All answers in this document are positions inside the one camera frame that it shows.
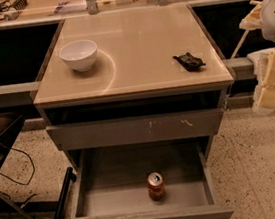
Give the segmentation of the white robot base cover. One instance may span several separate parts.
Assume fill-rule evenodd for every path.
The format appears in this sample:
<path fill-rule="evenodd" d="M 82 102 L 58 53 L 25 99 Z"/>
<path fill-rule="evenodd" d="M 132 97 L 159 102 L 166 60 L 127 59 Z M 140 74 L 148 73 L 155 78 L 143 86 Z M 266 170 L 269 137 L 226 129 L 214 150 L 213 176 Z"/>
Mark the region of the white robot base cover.
<path fill-rule="evenodd" d="M 251 52 L 246 56 L 248 59 L 251 60 L 253 64 L 253 71 L 255 76 L 258 75 L 258 66 L 260 59 L 264 56 L 268 56 L 269 54 L 271 54 L 273 50 L 273 47 L 264 50 L 257 50 L 256 52 Z"/>

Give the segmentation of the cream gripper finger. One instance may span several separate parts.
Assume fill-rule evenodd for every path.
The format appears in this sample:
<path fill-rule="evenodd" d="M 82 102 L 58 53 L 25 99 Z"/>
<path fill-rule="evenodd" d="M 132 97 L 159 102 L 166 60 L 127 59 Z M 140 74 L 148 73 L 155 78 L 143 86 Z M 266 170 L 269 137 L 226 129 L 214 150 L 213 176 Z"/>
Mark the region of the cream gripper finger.
<path fill-rule="evenodd" d="M 252 110 L 259 115 L 275 111 L 275 48 L 259 61 L 258 84 L 255 86 Z"/>
<path fill-rule="evenodd" d="M 255 30 L 255 29 L 261 29 L 261 5 L 262 3 L 257 0 L 251 0 L 249 2 L 251 5 L 254 6 L 254 8 L 249 12 L 241 21 L 239 24 L 239 28 L 244 30 Z"/>

